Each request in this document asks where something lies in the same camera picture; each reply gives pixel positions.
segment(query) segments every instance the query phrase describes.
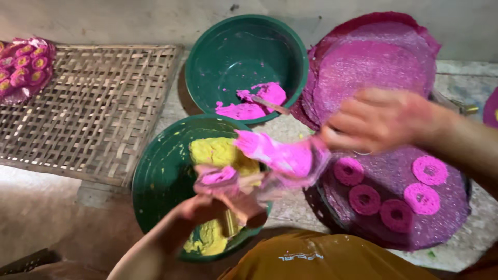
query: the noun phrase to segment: pink dough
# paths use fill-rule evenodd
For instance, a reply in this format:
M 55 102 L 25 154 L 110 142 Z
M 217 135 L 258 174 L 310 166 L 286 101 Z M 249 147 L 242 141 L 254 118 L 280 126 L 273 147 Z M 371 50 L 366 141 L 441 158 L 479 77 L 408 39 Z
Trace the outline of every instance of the pink dough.
M 417 158 L 411 167 L 417 179 L 426 185 L 439 185 L 446 182 L 448 169 L 437 158 L 425 155 Z
M 349 191 L 349 204 L 358 214 L 370 216 L 380 209 L 380 195 L 370 186 L 358 185 Z
M 256 96 L 265 99 L 271 103 L 282 105 L 285 101 L 286 95 L 285 91 L 278 85 L 278 83 L 266 83 L 257 84 L 251 87 L 251 89 L 260 88 Z M 262 118 L 274 110 L 267 108 L 266 106 L 260 105 L 252 101 L 249 90 L 237 90 L 237 96 L 241 98 L 245 103 L 242 104 L 230 104 L 223 107 L 223 102 L 216 102 L 216 114 L 230 117 L 236 120 L 252 120 Z
M 342 157 L 334 164 L 334 175 L 347 186 L 358 185 L 363 181 L 363 167 L 352 157 Z
M 413 211 L 399 199 L 384 201 L 380 207 L 380 219 L 391 231 L 410 233 L 413 230 Z
M 439 194 L 426 184 L 414 183 L 409 185 L 404 190 L 403 197 L 417 214 L 433 215 L 439 211 Z
M 235 176 L 236 172 L 237 171 L 233 167 L 226 166 L 223 167 L 218 173 L 206 174 L 202 177 L 201 182 L 206 185 L 220 183 L 231 179 L 233 176 Z
M 265 133 L 235 130 L 234 141 L 247 157 L 263 162 L 272 169 L 295 177 L 305 177 L 311 169 L 311 149 L 305 141 L 283 144 Z

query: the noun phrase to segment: person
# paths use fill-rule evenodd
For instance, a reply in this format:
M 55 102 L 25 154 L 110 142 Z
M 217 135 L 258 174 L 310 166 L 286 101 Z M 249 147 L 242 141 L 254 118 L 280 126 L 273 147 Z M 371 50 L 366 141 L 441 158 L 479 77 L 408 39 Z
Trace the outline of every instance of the person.
M 321 127 L 319 137 L 330 149 L 362 152 L 416 146 L 459 168 L 498 198 L 498 131 L 415 93 L 360 90 L 343 101 Z M 205 195 L 180 203 L 123 256 L 108 279 L 160 279 L 162 265 L 194 227 L 225 209 L 219 200 Z M 498 266 L 484 270 L 486 275 L 497 275 Z M 464 277 L 476 279 L 472 273 Z M 219 279 L 436 278 L 361 238 L 297 231 L 261 241 Z

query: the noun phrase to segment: bamboo tray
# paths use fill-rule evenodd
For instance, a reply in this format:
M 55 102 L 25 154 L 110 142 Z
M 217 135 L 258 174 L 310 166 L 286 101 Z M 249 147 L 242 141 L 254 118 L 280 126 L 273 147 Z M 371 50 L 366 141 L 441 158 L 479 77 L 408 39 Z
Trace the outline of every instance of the bamboo tray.
M 0 164 L 128 186 L 183 47 L 56 48 L 54 75 L 42 93 L 0 106 Z

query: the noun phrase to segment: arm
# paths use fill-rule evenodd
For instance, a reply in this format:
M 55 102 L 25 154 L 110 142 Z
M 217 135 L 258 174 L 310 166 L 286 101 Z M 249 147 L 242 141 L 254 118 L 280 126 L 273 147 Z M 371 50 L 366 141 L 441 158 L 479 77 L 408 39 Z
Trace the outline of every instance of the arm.
M 198 224 L 219 217 L 226 206 L 210 196 L 196 195 L 177 205 L 116 264 L 108 280 L 161 279 L 164 264 Z
M 341 104 L 320 137 L 333 149 L 367 152 L 414 145 L 460 169 L 498 198 L 498 131 L 417 94 L 359 91 Z

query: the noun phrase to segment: concrete wall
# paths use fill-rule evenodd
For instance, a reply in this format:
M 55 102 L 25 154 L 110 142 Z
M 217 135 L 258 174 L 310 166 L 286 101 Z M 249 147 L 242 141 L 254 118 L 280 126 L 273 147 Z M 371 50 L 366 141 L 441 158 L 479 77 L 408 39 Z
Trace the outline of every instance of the concrete wall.
M 63 43 L 182 43 L 216 22 L 260 13 L 306 45 L 364 13 L 412 15 L 443 43 L 440 59 L 498 62 L 498 0 L 0 0 L 0 39 L 36 34 Z

